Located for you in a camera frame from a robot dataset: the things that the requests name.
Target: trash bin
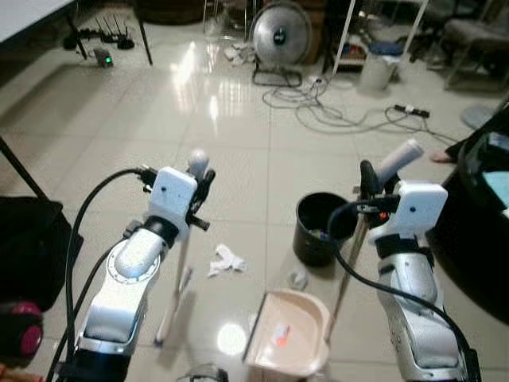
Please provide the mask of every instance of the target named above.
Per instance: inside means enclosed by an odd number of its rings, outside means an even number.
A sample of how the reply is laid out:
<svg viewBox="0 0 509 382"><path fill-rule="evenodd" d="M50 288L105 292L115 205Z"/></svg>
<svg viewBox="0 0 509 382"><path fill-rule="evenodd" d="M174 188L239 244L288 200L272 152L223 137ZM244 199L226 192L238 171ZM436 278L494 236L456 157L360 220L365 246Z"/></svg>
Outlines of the trash bin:
<svg viewBox="0 0 509 382"><path fill-rule="evenodd" d="M310 267L325 267L334 259L334 251L341 248L356 229L357 216L352 210L345 211L340 219L341 231L336 244L328 240L327 222L332 211L348 203L332 193L312 193L297 204L297 224L293 235L295 255Z"/></svg>
<svg viewBox="0 0 509 382"><path fill-rule="evenodd" d="M403 45L395 42L372 42L360 75L360 87L384 90L399 65Z"/></svg>

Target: paper scrap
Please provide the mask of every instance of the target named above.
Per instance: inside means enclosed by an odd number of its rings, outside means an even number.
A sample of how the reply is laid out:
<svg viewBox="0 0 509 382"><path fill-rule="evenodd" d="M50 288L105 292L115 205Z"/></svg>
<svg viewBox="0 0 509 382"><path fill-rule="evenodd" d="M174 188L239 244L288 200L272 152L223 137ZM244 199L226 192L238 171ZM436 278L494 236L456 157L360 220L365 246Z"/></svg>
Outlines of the paper scrap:
<svg viewBox="0 0 509 382"><path fill-rule="evenodd" d="M222 260L210 262L210 269L207 277L214 277L221 271L227 271L228 269L233 269L238 272L247 271L246 261L235 255L226 245L219 244L216 247L216 255L218 255Z"/></svg>

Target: beige dustpan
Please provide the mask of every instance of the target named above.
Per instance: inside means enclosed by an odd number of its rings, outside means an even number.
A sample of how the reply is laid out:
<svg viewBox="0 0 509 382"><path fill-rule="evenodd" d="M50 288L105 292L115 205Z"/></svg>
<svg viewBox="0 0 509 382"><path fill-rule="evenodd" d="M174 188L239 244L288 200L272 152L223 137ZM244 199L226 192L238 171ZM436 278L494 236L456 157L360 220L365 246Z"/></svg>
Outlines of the beige dustpan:
<svg viewBox="0 0 509 382"><path fill-rule="evenodd" d="M265 294L243 360L292 376L311 376L324 366L330 313L318 298L294 290Z"/></svg>

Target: pink object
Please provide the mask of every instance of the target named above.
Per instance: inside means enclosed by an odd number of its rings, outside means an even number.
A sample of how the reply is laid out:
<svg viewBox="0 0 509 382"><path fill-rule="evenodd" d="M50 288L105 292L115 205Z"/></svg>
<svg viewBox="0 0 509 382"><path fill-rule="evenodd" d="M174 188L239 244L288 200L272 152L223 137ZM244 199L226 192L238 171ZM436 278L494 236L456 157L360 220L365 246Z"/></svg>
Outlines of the pink object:
<svg viewBox="0 0 509 382"><path fill-rule="evenodd" d="M27 328L21 339L21 354L32 356L35 354L42 340L42 330L39 326L32 325Z"/></svg>
<svg viewBox="0 0 509 382"><path fill-rule="evenodd" d="M14 314L35 314L38 317L42 317L41 310L37 305L35 305L33 302L19 302L14 308L13 308Z"/></svg>

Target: power strip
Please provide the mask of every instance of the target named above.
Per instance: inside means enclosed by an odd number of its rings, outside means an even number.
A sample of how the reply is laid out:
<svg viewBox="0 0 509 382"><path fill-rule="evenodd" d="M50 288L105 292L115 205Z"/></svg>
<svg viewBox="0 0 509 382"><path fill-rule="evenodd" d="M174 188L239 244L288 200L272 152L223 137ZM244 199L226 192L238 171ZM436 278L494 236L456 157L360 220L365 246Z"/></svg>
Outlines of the power strip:
<svg viewBox="0 0 509 382"><path fill-rule="evenodd" d="M426 118L426 119L429 118L429 111L422 110L422 109L416 109L412 105L406 105L406 106L395 105L394 109L396 109L397 111L400 111L401 113L405 113L408 115L416 115L418 117Z"/></svg>

